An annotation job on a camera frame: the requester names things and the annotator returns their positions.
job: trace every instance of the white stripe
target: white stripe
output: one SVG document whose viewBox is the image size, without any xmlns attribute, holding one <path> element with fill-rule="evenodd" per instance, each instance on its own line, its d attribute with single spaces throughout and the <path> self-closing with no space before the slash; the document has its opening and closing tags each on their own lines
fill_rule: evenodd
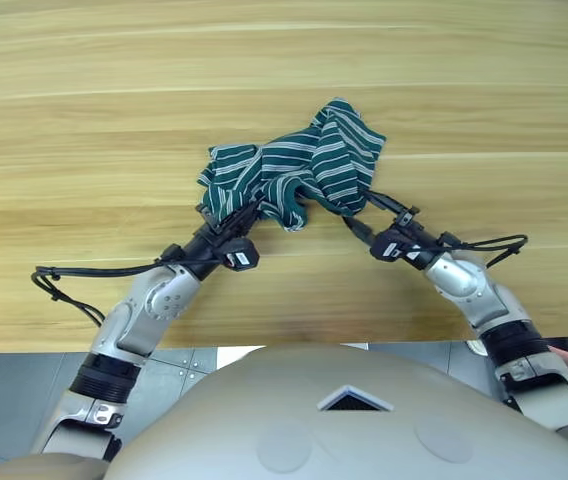
<svg viewBox="0 0 568 480">
<path fill-rule="evenodd" d="M 313 140 L 317 140 L 320 138 L 319 135 L 312 135 L 310 133 L 293 133 L 291 134 L 292 137 L 307 137 L 312 138 Z"/>
<path fill-rule="evenodd" d="M 224 213 L 224 204 L 226 203 L 226 191 L 222 190 L 221 188 L 217 189 L 217 192 L 219 193 L 220 196 L 220 212 Z"/>
<path fill-rule="evenodd" d="M 239 157 L 240 155 L 245 155 L 247 153 L 251 153 L 252 151 L 253 151 L 253 147 L 250 147 L 247 150 L 242 150 L 241 152 L 234 153 L 233 155 L 225 156 L 224 161 L 229 160 L 231 158 Z"/>
<path fill-rule="evenodd" d="M 330 109 L 335 112 L 335 115 L 354 115 L 357 118 L 361 118 L 359 115 L 349 112 L 348 110 L 344 110 L 343 108 L 336 107 L 335 105 L 331 105 Z"/>
<path fill-rule="evenodd" d="M 333 175 L 339 175 L 340 173 L 346 173 L 350 171 L 353 167 L 351 165 L 342 165 L 341 167 L 331 168 L 330 170 L 324 170 L 321 173 L 318 173 L 315 179 L 320 182 L 324 180 L 326 177 L 332 177 Z"/>
<path fill-rule="evenodd" d="M 315 145 L 306 145 L 304 143 L 296 142 L 273 142 L 268 144 L 272 148 L 291 148 L 293 150 L 302 150 L 304 152 L 313 152 Z"/>
<path fill-rule="evenodd" d="M 338 101 L 338 102 L 341 102 L 341 103 L 344 103 L 344 104 L 346 104 L 346 105 L 349 105 L 349 103 L 348 103 L 346 100 L 344 100 L 344 99 L 337 99 L 337 101 Z M 345 108 L 336 107 L 336 106 L 333 104 L 333 102 L 331 102 L 331 105 L 328 107 L 328 108 L 330 108 L 331 110 L 337 110 L 337 111 L 339 111 L 339 112 L 344 112 L 345 114 L 347 114 L 347 115 L 353 115 L 353 116 L 357 117 L 358 119 L 361 119 L 361 118 L 362 118 L 362 114 L 360 114 L 360 112 L 358 112 L 357 110 L 352 110 L 352 111 L 350 111 L 350 110 L 346 110 Z"/>
<path fill-rule="evenodd" d="M 197 177 L 197 180 L 202 182 L 203 184 L 205 184 L 207 187 L 209 187 L 211 185 L 211 181 L 204 174 L 200 174 L 200 176 Z"/>
<path fill-rule="evenodd" d="M 286 172 L 282 174 L 282 177 L 291 177 L 291 176 L 302 176 L 302 175 L 313 175 L 313 172 L 311 172 L 308 168 L 305 168 L 303 170 L 296 170 L 295 172 Z"/>
<path fill-rule="evenodd" d="M 344 182 L 352 182 L 353 179 L 352 178 L 345 178 L 344 180 L 340 180 L 339 182 L 335 182 L 335 183 L 331 183 L 330 185 L 324 185 L 324 190 L 328 190 L 329 188 L 333 188 L 335 185 L 339 185 L 340 183 L 344 183 Z"/>
<path fill-rule="evenodd" d="M 297 220 L 297 224 L 295 225 L 295 228 L 297 230 L 299 230 L 300 228 L 302 228 L 304 226 L 304 220 L 302 219 L 302 217 L 300 217 L 297 213 L 293 212 L 291 210 L 291 213 L 293 214 L 293 217 L 295 217 L 295 219 Z"/>
<path fill-rule="evenodd" d="M 330 143 L 328 145 L 322 145 L 321 147 L 318 147 L 315 150 L 315 153 L 313 153 L 313 156 L 318 156 L 321 155 L 322 153 L 329 153 L 329 152 L 334 152 L 335 150 L 339 150 L 340 148 L 343 148 L 343 144 L 342 142 L 339 143 Z"/>
<path fill-rule="evenodd" d="M 361 163 L 353 163 L 352 165 L 358 172 L 363 173 L 364 175 L 368 175 L 369 177 L 373 177 L 373 170 L 371 170 L 370 168 L 366 168 Z"/>
<path fill-rule="evenodd" d="M 249 187 L 249 194 L 250 194 L 249 199 L 250 199 L 250 200 L 254 200 L 254 199 L 255 199 L 255 195 L 257 195 L 257 192 L 260 191 L 260 187 L 261 187 L 261 186 L 262 186 L 262 185 L 257 184 L 257 185 L 253 185 L 252 187 Z"/>
<path fill-rule="evenodd" d="M 240 160 L 233 165 L 227 165 L 226 167 L 219 167 L 215 169 L 215 175 L 224 175 L 227 173 L 234 172 L 235 170 L 241 170 L 242 168 L 246 167 L 249 163 L 253 160 L 252 157 L 245 158 L 244 160 Z"/>
<path fill-rule="evenodd" d="M 230 215 L 233 211 L 233 193 L 228 192 L 228 199 L 226 200 L 226 214 Z"/>
<path fill-rule="evenodd" d="M 291 177 L 293 176 L 293 174 L 297 174 L 295 176 L 299 178 L 302 184 L 305 185 L 309 190 L 311 190 L 316 195 L 319 195 L 322 198 L 324 198 L 324 192 L 322 192 L 322 190 L 317 188 L 315 185 L 308 183 L 306 180 L 304 180 L 304 178 L 302 178 L 303 174 L 308 174 L 309 176 L 313 177 L 313 173 L 310 170 L 300 170 L 299 172 L 285 173 L 284 175 L 282 175 L 282 177 Z"/>
<path fill-rule="evenodd" d="M 353 147 L 355 151 L 364 158 L 373 158 L 373 154 L 368 150 L 362 150 L 357 144 L 354 143 L 353 139 L 344 135 L 344 143 L 348 144 L 349 146 Z"/>
<path fill-rule="evenodd" d="M 345 158 L 345 157 L 348 158 L 348 156 L 349 156 L 348 153 L 345 153 L 345 154 L 340 155 L 339 157 L 336 157 L 336 158 L 329 158 L 328 160 L 322 160 L 321 162 L 318 162 L 318 163 L 314 164 L 314 165 L 313 165 L 313 169 L 314 169 L 314 170 L 317 170 L 320 165 L 323 165 L 323 164 L 325 164 L 325 163 L 327 163 L 327 162 L 336 162 L 337 160 L 342 160 L 342 159 Z"/>
<path fill-rule="evenodd" d="M 293 170 L 299 170 L 297 165 L 264 165 L 262 166 L 263 172 L 291 172 Z"/>
<path fill-rule="evenodd" d="M 337 137 L 337 141 L 339 141 L 339 142 L 342 141 L 342 135 L 340 134 L 339 128 L 337 128 L 337 124 L 336 124 L 336 126 L 335 126 L 334 128 L 335 128 L 336 132 L 335 132 L 335 133 L 329 133 L 328 135 L 324 135 L 324 136 L 322 137 L 322 140 L 323 140 L 323 141 L 326 142 L 328 139 L 330 139 L 330 138 L 332 138 L 332 137 Z"/>
<path fill-rule="evenodd" d="M 320 127 L 322 125 L 322 123 L 326 121 L 326 119 L 328 118 L 328 115 L 326 113 L 324 113 L 323 110 L 324 109 L 320 110 L 319 112 L 317 112 L 315 114 L 315 116 L 313 117 L 313 120 L 311 120 L 311 125 L 314 125 L 316 127 Z"/>
<path fill-rule="evenodd" d="M 354 145 L 358 145 L 362 149 L 362 151 L 368 153 L 369 155 L 371 154 L 371 152 L 369 152 L 368 146 L 364 143 L 364 140 L 362 140 L 357 132 L 351 132 L 348 129 L 348 125 L 342 125 L 341 131 L 343 133 L 344 141 L 350 140 Z"/>
<path fill-rule="evenodd" d="M 357 193 L 357 187 L 351 187 L 346 190 L 342 190 L 341 192 L 331 193 L 326 198 L 332 202 L 333 200 L 346 197 L 347 195 L 353 195 L 354 193 Z"/>
<path fill-rule="evenodd" d="M 371 157 L 371 158 L 360 157 L 360 158 L 357 159 L 357 161 L 358 161 L 358 163 L 365 163 L 365 164 L 371 165 L 372 166 L 371 168 L 375 169 L 375 159 L 373 157 Z"/>
<path fill-rule="evenodd" d="M 261 160 L 261 158 L 262 158 L 262 147 L 257 147 L 257 149 L 255 151 L 255 155 L 253 155 L 253 157 L 249 159 L 248 165 L 246 166 L 244 171 L 242 173 L 240 173 L 239 176 L 237 177 L 237 181 L 235 182 L 235 185 L 233 186 L 233 188 L 237 188 L 237 186 L 244 179 L 244 176 L 247 175 L 248 172 L 251 171 L 251 168 L 253 167 L 253 165 L 255 165 L 255 163 L 259 162 Z M 251 179 L 251 182 L 247 183 L 247 185 L 250 185 L 253 182 L 253 178 Z"/>
<path fill-rule="evenodd" d="M 346 203 L 344 204 L 344 206 L 350 205 L 350 204 L 352 204 L 352 203 L 360 203 L 360 202 L 362 202 L 362 200 L 364 200 L 364 199 L 362 198 L 362 195 L 359 195 L 356 199 L 351 200 L 350 202 L 346 202 Z"/>
<path fill-rule="evenodd" d="M 268 157 L 266 160 L 270 160 L 271 158 L 280 158 L 282 160 L 295 160 L 295 161 L 302 161 L 302 162 L 309 162 L 310 158 L 304 157 L 296 157 L 293 155 L 273 155 L 272 153 L 268 153 L 267 147 L 264 147 L 264 156 Z"/>
<path fill-rule="evenodd" d="M 344 119 L 346 121 L 346 123 L 348 123 L 351 127 L 353 127 L 353 130 L 355 130 L 357 133 L 360 134 L 360 136 L 364 137 L 369 142 L 374 143 L 375 145 L 380 145 L 380 146 L 384 145 L 384 140 L 382 140 L 381 138 L 378 138 L 378 137 L 374 137 L 373 135 L 368 133 L 362 127 L 357 125 L 351 118 L 349 118 L 348 115 L 345 115 L 345 114 L 340 113 L 340 112 L 336 112 L 335 114 L 337 116 L 339 116 L 340 118 Z"/>
<path fill-rule="evenodd" d="M 286 187 L 296 178 L 297 177 L 289 177 L 285 183 L 282 183 L 282 200 L 284 199 L 284 192 L 286 191 Z"/>
<path fill-rule="evenodd" d="M 226 185 L 227 183 L 235 183 L 237 180 L 235 180 L 234 178 L 230 178 L 229 180 L 224 180 L 223 182 L 215 182 L 215 186 L 219 187 L 219 188 L 224 188 L 226 190 L 230 190 L 235 188 L 234 186 L 230 186 L 230 187 L 222 187 L 222 185 Z"/>
<path fill-rule="evenodd" d="M 275 198 L 277 199 L 277 211 L 282 216 L 282 212 L 284 212 L 284 204 L 282 201 L 282 183 L 284 183 L 285 176 L 281 176 L 275 182 L 277 188 L 275 189 Z"/>
<path fill-rule="evenodd" d="M 262 200 L 261 209 L 265 213 L 277 212 L 277 208 L 275 207 L 275 205 L 273 205 L 271 202 L 268 202 L 266 200 Z"/>
<path fill-rule="evenodd" d="M 227 143 L 227 144 L 224 144 L 224 145 L 217 145 L 217 146 L 213 147 L 210 155 L 211 155 L 211 157 L 214 158 L 214 157 L 217 156 L 217 154 L 219 153 L 220 150 L 226 150 L 228 148 L 237 148 L 237 147 L 242 147 L 242 146 L 244 146 L 243 143 L 237 143 L 237 144 L 236 143 Z"/>
</svg>

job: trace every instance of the green striped shirt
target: green striped shirt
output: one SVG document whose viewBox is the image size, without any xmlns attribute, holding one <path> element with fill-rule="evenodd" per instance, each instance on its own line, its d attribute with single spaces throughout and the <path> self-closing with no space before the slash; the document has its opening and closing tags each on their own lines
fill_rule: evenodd
<svg viewBox="0 0 568 480">
<path fill-rule="evenodd" d="M 211 162 L 198 179 L 208 187 L 202 202 L 221 220 L 262 192 L 262 217 L 287 231 L 301 230 L 308 221 L 298 197 L 353 216 L 366 204 L 361 191 L 371 185 L 385 141 L 346 100 L 336 98 L 304 130 L 261 146 L 209 149 Z"/>
</svg>

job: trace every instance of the wooden table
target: wooden table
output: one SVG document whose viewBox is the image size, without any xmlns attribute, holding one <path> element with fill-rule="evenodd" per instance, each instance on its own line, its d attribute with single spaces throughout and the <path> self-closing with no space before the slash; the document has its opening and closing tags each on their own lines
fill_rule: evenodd
<svg viewBox="0 0 568 480">
<path fill-rule="evenodd" d="M 187 242 L 207 147 L 302 128 L 333 96 L 388 135 L 374 187 L 434 233 L 530 235 L 494 276 L 568 335 L 568 2 L 15 0 L 0 1 L 0 352 L 86 350 L 93 325 L 33 266 Z M 212 275 L 164 345 L 469 337 L 418 272 L 310 217 L 259 225 L 260 267 Z M 61 285 L 107 310 L 129 282 Z"/>
</svg>

